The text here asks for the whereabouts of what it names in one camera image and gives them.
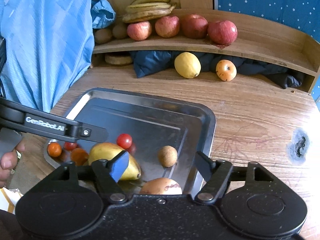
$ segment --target yellow pear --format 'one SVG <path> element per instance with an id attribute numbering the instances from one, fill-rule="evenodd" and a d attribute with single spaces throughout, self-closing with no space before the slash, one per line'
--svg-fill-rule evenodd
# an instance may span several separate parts
<path id="1" fill-rule="evenodd" d="M 114 143 L 98 143 L 93 146 L 89 153 L 88 163 L 91 165 L 96 160 L 106 159 L 112 160 L 116 155 L 124 149 Z M 122 174 L 120 180 L 135 180 L 141 177 L 141 169 L 135 158 L 129 154 L 129 164 Z"/>

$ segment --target wooden table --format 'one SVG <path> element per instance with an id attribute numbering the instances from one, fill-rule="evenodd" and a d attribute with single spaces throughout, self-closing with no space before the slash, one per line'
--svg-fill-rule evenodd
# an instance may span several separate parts
<path id="1" fill-rule="evenodd" d="M 262 76 L 237 75 L 227 83 L 214 73 L 201 73 L 188 80 L 170 69 L 137 79 L 132 66 L 102 66 L 88 70 L 52 113 L 63 115 L 72 101 L 94 87 L 182 99 L 212 109 L 217 125 L 211 157 L 226 159 L 234 165 L 261 163 L 307 203 L 308 218 L 301 235 L 308 240 L 320 238 L 320 113 L 309 94 L 296 89 L 282 90 Z M 287 155 L 287 145 L 297 128 L 303 129 L 311 140 L 307 160 L 299 166 L 293 165 Z M 23 160 L 40 179 L 53 170 L 44 160 L 44 143 L 45 138 L 26 135 Z"/>

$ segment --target orange tomato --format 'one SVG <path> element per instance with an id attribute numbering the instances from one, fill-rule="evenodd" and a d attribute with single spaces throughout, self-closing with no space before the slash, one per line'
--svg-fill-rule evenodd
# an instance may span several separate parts
<path id="1" fill-rule="evenodd" d="M 62 147 L 59 143 L 52 142 L 48 145 L 47 151 L 51 157 L 59 157 L 62 153 Z"/>
<path id="2" fill-rule="evenodd" d="M 226 59 L 222 59 L 217 63 L 216 72 L 218 77 L 223 81 L 231 81 L 237 75 L 236 66 Z"/>
<path id="3" fill-rule="evenodd" d="M 70 160 L 75 162 L 76 166 L 82 166 L 88 160 L 88 153 L 81 148 L 72 150 L 70 154 Z"/>

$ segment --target finger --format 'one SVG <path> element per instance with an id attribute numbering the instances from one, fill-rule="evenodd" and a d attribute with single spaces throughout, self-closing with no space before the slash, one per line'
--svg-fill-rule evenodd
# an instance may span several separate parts
<path id="1" fill-rule="evenodd" d="M 6 180 L 9 178 L 10 176 L 10 171 L 11 170 L 1 170 L 0 169 L 0 182 L 6 182 Z"/>
<path id="2" fill-rule="evenodd" d="M 17 150 L 18 152 L 20 152 L 20 153 L 25 150 L 25 144 L 24 144 L 23 139 L 22 139 L 22 141 L 19 142 L 18 145 L 16 146 L 16 150 Z"/>
<path id="3" fill-rule="evenodd" d="M 11 170 L 17 165 L 17 162 L 18 155 L 17 152 L 14 150 L 12 152 L 5 153 L 1 158 L 0 164 L 3 170 Z"/>

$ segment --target polka dot fabric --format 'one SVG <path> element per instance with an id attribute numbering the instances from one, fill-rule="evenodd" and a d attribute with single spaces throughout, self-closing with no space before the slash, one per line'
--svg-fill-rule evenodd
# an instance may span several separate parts
<path id="1" fill-rule="evenodd" d="M 272 20 L 311 35 L 320 42 L 320 0 L 215 0 L 215 8 Z M 320 79 L 311 95 L 320 96 Z"/>

